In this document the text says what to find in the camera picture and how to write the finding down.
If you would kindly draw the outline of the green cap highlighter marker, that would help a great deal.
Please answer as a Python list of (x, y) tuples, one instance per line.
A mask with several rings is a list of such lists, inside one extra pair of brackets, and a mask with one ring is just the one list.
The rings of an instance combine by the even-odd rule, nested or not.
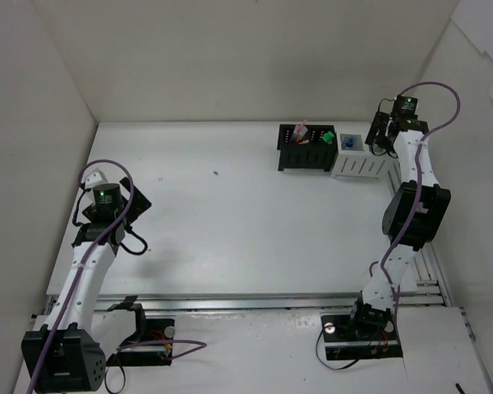
[(336, 141), (336, 134), (333, 131), (326, 131), (320, 137), (320, 142), (322, 144), (332, 145)]

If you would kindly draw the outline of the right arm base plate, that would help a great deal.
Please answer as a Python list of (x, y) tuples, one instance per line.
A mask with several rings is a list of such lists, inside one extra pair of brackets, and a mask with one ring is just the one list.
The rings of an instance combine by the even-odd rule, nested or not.
[(363, 320), (349, 312), (320, 316), (320, 348), (331, 362), (401, 359), (403, 349), (390, 312)]

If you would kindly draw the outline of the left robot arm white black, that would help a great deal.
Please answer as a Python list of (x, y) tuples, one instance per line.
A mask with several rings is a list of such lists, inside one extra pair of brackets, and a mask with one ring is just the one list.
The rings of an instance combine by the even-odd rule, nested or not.
[(109, 183), (93, 172), (81, 188), (92, 202), (82, 212), (85, 222), (77, 225), (62, 292), (41, 327), (28, 331), (21, 342), (29, 393), (98, 390), (118, 345), (141, 343), (148, 333), (147, 322), (131, 305), (116, 305), (101, 323), (94, 322), (94, 307), (108, 270), (126, 248), (125, 236), (151, 203), (128, 176)]

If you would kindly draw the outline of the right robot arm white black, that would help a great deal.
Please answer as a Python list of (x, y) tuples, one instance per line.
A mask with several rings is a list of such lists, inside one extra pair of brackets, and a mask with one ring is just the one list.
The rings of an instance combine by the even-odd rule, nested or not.
[(371, 270), (347, 318), (352, 337), (370, 341), (394, 323), (401, 281), (408, 265), (431, 242), (451, 200), (440, 186), (429, 155), (429, 129), (416, 114), (417, 99), (398, 95), (390, 113), (378, 111), (366, 144), (397, 158), (401, 183), (385, 210), (382, 232), (389, 247)]

